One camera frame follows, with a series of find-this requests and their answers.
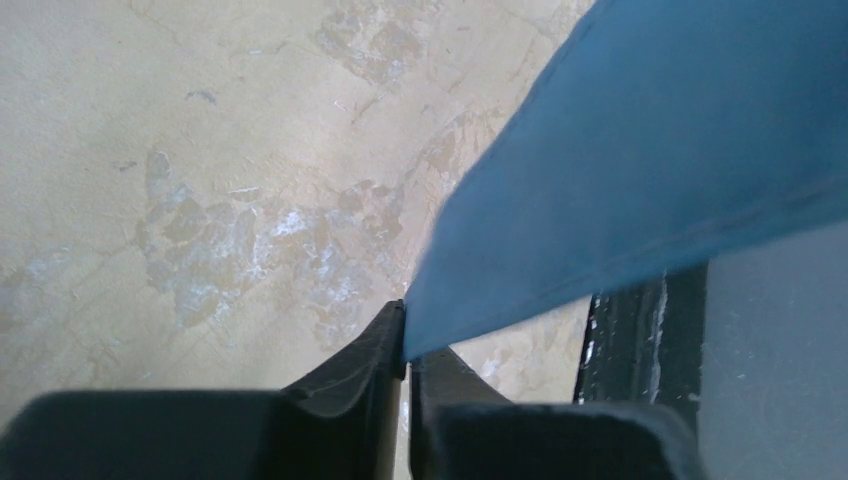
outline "blue cloth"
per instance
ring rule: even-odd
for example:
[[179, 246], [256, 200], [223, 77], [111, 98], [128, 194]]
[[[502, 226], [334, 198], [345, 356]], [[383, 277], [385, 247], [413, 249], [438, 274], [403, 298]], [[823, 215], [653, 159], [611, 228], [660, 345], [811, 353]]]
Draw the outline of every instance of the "blue cloth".
[[405, 356], [846, 214], [848, 2], [600, 0], [445, 202]]

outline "marble surface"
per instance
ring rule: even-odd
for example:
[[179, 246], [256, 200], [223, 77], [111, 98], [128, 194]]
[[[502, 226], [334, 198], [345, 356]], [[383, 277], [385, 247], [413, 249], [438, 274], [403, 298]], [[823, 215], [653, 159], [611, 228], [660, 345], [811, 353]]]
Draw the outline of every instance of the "marble surface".
[[[315, 367], [403, 295], [588, 6], [2, 2], [0, 424], [53, 389]], [[457, 349], [511, 398], [567, 400], [586, 308]]]

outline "concrete surface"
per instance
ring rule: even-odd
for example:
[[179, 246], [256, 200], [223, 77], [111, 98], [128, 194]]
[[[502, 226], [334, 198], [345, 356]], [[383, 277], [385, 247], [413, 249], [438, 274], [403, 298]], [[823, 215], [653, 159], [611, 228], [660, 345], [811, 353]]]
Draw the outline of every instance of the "concrete surface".
[[[2, 2], [0, 424], [51, 389], [319, 364], [403, 295], [588, 4]], [[459, 351], [512, 398], [566, 400], [585, 312]]]

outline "gray panel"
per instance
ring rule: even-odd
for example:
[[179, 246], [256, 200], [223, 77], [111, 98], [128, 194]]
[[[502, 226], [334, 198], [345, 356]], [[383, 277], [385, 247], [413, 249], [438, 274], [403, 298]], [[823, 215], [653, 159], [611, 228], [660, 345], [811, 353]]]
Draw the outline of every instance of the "gray panel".
[[848, 477], [848, 224], [710, 263], [699, 413], [715, 479]]

